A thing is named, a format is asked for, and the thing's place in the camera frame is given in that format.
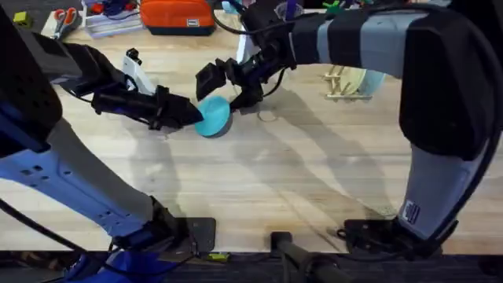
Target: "scissors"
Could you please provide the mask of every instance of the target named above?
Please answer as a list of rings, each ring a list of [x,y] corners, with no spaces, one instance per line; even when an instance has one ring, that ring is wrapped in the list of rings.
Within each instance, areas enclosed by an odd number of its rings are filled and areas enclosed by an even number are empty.
[[[57,25],[54,31],[53,39],[62,40],[70,31],[75,30],[82,22],[82,17],[75,8],[68,10],[57,9],[54,13]]]

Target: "black robot arm segment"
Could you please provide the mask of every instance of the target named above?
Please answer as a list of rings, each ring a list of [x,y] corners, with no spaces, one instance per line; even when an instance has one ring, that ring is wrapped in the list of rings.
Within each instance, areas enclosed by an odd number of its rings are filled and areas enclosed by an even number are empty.
[[[52,84],[80,99],[94,94],[91,106],[97,114],[124,115],[148,124],[151,130],[181,128],[203,119],[188,98],[171,94],[166,87],[157,86],[153,94],[141,93],[130,75],[116,69],[93,47],[62,43],[28,31],[20,34]],[[127,56],[141,64],[136,50],[128,51]]]

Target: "black wire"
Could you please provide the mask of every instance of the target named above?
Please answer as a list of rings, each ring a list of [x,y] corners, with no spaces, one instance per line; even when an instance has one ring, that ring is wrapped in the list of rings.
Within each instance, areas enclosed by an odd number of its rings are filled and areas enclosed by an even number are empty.
[[[279,78],[277,78],[277,82],[276,84],[274,85],[273,89],[272,90],[269,90],[269,92],[267,94],[264,94],[262,97],[268,97],[270,96],[271,94],[274,93],[274,91],[277,90],[278,87],[280,87],[281,85],[281,81],[283,80],[283,75],[285,74],[285,71],[286,71],[286,68],[283,68],[280,72],[280,76]]]
[[[188,256],[186,259],[183,259],[181,262],[176,263],[173,266],[170,266],[166,270],[162,270],[162,271],[154,272],[154,273],[142,273],[142,272],[132,272],[132,271],[121,270],[121,269],[115,268],[115,267],[107,264],[106,260],[102,260],[102,259],[97,258],[96,256],[94,256],[93,253],[88,252],[85,248],[80,247],[79,245],[63,238],[62,236],[54,233],[53,231],[38,224],[34,220],[28,218],[26,215],[24,215],[23,213],[19,212],[17,209],[15,209],[15,208],[11,207],[9,204],[7,204],[3,199],[0,199],[0,209],[2,211],[4,211],[7,215],[10,215],[13,218],[15,218],[15,220],[32,228],[33,230],[39,232],[40,234],[62,244],[63,246],[70,248],[73,251],[76,251],[76,252],[79,252],[81,254],[86,255],[90,259],[99,262],[101,264],[101,266],[103,268],[105,268],[106,270],[109,270],[109,271],[114,272],[116,274],[121,274],[121,275],[125,275],[125,276],[156,277],[156,276],[160,276],[163,274],[168,274],[171,271],[177,269],[181,265],[185,264],[186,262],[188,262],[189,260],[194,258],[194,255]]]

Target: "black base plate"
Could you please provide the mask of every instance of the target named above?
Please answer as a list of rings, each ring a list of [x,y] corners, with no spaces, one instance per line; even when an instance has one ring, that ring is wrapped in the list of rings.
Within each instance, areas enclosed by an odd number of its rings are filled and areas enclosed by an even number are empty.
[[[211,252],[215,248],[215,234],[217,222],[213,218],[206,217],[187,217],[179,218],[186,223],[189,234],[192,234],[193,240],[197,243],[194,247],[190,237],[187,237],[176,252]]]
[[[442,247],[426,245],[422,240],[405,231],[395,220],[349,219],[344,222],[344,229],[348,232],[344,235],[338,233],[337,237],[346,241],[346,248],[351,254],[375,257],[404,252],[421,245],[423,247],[420,250],[414,249],[404,257],[414,260],[416,256],[428,258],[442,254]]]
[[[351,254],[380,254],[393,252],[393,236],[387,235],[391,220],[366,220],[350,219],[344,221],[344,229],[347,234],[338,233],[337,236],[346,241],[346,248]]]

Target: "white plastic part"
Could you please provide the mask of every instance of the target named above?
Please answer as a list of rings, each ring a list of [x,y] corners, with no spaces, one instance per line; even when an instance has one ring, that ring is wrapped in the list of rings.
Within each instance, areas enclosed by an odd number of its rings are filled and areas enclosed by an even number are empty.
[[[260,51],[252,41],[252,38],[248,35],[240,35],[239,43],[237,45],[236,52],[236,62],[243,63],[248,60],[252,55],[257,54]]]
[[[43,153],[25,149],[0,159],[0,178],[19,182],[100,225],[111,237],[126,236],[152,220],[152,200],[103,164],[62,119]]]
[[[104,15],[93,15],[87,16],[88,7],[94,3],[102,1],[98,0],[84,0],[82,1],[83,11],[83,27],[87,34],[93,39],[98,39],[110,35],[118,35],[122,33],[140,31],[145,29],[143,22],[141,21],[141,16],[139,14],[139,7],[133,11],[123,11],[120,14],[114,16],[113,18],[121,19],[127,17],[131,14],[136,13],[133,16],[129,16],[123,20],[110,20]]]
[[[141,66],[136,61],[128,56],[124,56],[122,71],[124,74],[133,78],[134,82],[138,86],[138,91],[141,94],[154,95],[156,92],[156,86],[150,81],[149,77],[147,77]]]

